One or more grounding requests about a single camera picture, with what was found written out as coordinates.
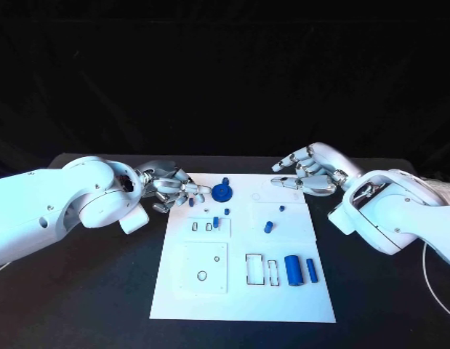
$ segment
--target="black table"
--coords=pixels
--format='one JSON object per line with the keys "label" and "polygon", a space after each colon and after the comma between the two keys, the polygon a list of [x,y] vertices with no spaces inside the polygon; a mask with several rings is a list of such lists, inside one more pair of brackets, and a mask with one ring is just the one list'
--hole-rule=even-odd
{"label": "black table", "polygon": [[[50,167],[60,168],[79,157],[63,154]],[[188,172],[216,173],[272,173],[279,160],[103,157],[133,166],[174,159]],[[415,171],[399,159],[357,162],[366,169]],[[450,347],[450,317],[422,275],[422,242],[389,256],[357,233],[347,236],[327,218],[341,196],[342,192],[325,198],[306,196],[337,324],[151,320],[168,215],[152,211],[148,199],[151,223],[131,236],[119,224],[95,230],[80,226],[60,243],[2,270],[0,348]],[[433,251],[427,263],[433,288],[450,307],[450,267]]]}

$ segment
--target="black backdrop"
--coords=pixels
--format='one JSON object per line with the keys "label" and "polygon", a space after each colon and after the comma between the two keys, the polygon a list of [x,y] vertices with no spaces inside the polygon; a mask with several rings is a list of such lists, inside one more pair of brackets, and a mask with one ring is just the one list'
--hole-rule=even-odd
{"label": "black backdrop", "polygon": [[450,19],[306,13],[0,1],[0,176],[63,152],[280,157],[324,141],[450,178]]}

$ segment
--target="white paper sheet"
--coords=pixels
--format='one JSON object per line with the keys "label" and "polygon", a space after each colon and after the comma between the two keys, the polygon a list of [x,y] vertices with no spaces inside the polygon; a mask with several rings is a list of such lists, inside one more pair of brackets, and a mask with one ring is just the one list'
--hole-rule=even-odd
{"label": "white paper sheet", "polygon": [[[185,204],[171,211],[151,318],[337,322],[309,207],[302,193],[275,187],[270,179],[276,176],[269,174],[191,174],[191,176],[200,185],[210,187],[221,183],[223,177],[229,177],[233,198],[229,202],[219,203],[208,197],[206,203],[195,202],[194,207]],[[283,212],[279,210],[280,205],[286,207]],[[191,231],[194,220],[208,222],[207,219],[213,220],[214,216],[230,220],[224,224],[224,230],[217,230],[216,233],[210,231],[208,235],[203,231],[194,233]],[[265,225],[269,220],[273,221],[275,228],[272,233],[266,234]],[[214,285],[201,286],[200,282],[220,280],[221,287],[223,269],[219,269],[220,274],[214,277],[219,264],[213,265],[211,255],[203,259],[191,258],[187,262],[190,257],[185,243],[203,243],[203,247],[214,246],[206,245],[208,243],[226,244],[224,249],[229,253],[226,292],[217,293]],[[263,255],[266,278],[263,286],[247,285],[247,254]],[[288,284],[285,257],[292,254],[301,259],[305,279],[302,286]],[[317,266],[318,283],[311,283],[308,258],[314,259]],[[280,286],[270,285],[269,260],[278,261]],[[206,281],[197,280],[198,276],[194,275],[194,271],[201,269],[195,263],[203,263],[200,271],[206,271],[210,277]],[[197,281],[185,283],[182,278],[195,278]]]}

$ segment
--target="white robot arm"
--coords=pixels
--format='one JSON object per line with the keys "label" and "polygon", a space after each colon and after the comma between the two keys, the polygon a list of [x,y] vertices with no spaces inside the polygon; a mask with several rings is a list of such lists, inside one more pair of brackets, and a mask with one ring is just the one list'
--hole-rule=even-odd
{"label": "white robot arm", "polygon": [[325,143],[295,151],[273,170],[296,164],[299,178],[278,177],[272,184],[328,196],[341,186],[342,203],[329,220],[345,234],[354,231],[387,254],[422,238],[450,264],[450,205],[426,182],[400,170],[366,171]]}
{"label": "white robot arm", "polygon": [[119,221],[131,234],[148,222],[139,203],[157,195],[168,212],[193,193],[204,201],[211,188],[194,183],[172,161],[152,161],[136,169],[97,156],[74,160],[63,169],[40,169],[0,179],[0,265],[34,253],[87,228]]}

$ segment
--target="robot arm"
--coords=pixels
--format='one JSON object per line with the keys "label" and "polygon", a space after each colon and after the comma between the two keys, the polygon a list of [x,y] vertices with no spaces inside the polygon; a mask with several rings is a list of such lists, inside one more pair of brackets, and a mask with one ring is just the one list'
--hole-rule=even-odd
{"label": "robot arm", "polygon": [[190,194],[204,201],[211,189],[194,183],[172,161],[129,165],[96,156],[63,169],[40,169],[0,179],[0,265],[34,253],[83,223],[100,228],[119,221],[131,234],[148,222],[139,201],[158,195],[168,212]]}
{"label": "robot arm", "polygon": [[399,170],[366,173],[325,143],[296,151],[273,169],[293,164],[299,178],[278,177],[272,184],[317,196],[341,186],[345,195],[329,220],[345,234],[357,231],[387,254],[419,237],[450,264],[450,206],[420,178]]}

